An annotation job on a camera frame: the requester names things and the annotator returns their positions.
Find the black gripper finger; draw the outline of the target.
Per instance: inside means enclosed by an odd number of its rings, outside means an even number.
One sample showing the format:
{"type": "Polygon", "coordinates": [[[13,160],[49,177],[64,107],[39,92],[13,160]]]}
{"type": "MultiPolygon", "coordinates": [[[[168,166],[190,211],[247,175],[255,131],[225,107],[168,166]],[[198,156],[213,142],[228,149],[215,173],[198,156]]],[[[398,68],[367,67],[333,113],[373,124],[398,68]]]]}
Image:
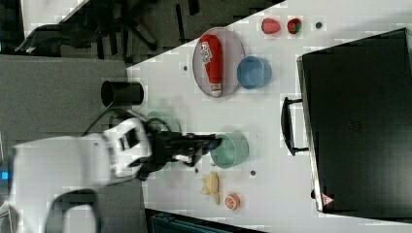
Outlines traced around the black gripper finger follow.
{"type": "Polygon", "coordinates": [[[209,135],[196,135],[196,134],[187,134],[189,140],[195,143],[198,147],[208,150],[214,150],[218,148],[223,139],[219,138],[216,134],[209,135]]]}
{"type": "Polygon", "coordinates": [[[176,161],[181,161],[185,163],[189,167],[193,167],[202,157],[201,153],[194,153],[194,154],[177,154],[173,155],[172,159],[176,161]]]}

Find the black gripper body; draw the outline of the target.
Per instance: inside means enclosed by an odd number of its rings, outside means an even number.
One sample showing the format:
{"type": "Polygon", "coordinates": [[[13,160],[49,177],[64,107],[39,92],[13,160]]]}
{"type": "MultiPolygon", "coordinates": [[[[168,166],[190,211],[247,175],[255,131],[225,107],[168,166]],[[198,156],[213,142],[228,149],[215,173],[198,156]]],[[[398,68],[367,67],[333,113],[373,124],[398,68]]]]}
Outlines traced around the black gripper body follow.
{"type": "Polygon", "coordinates": [[[149,136],[149,142],[152,154],[142,162],[139,169],[140,180],[146,180],[150,173],[161,170],[168,163],[176,162],[172,159],[173,155],[189,155],[201,150],[187,135],[178,132],[156,132],[149,136]]]}

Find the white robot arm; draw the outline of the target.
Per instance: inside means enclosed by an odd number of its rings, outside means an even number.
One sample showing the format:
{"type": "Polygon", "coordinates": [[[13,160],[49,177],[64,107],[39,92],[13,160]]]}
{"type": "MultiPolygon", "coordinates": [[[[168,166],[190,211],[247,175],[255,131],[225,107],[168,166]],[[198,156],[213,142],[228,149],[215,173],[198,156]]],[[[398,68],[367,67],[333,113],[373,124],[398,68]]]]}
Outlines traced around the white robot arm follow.
{"type": "Polygon", "coordinates": [[[130,117],[101,133],[16,145],[1,232],[147,233],[142,181],[171,162],[193,166],[221,142],[130,117]]]}

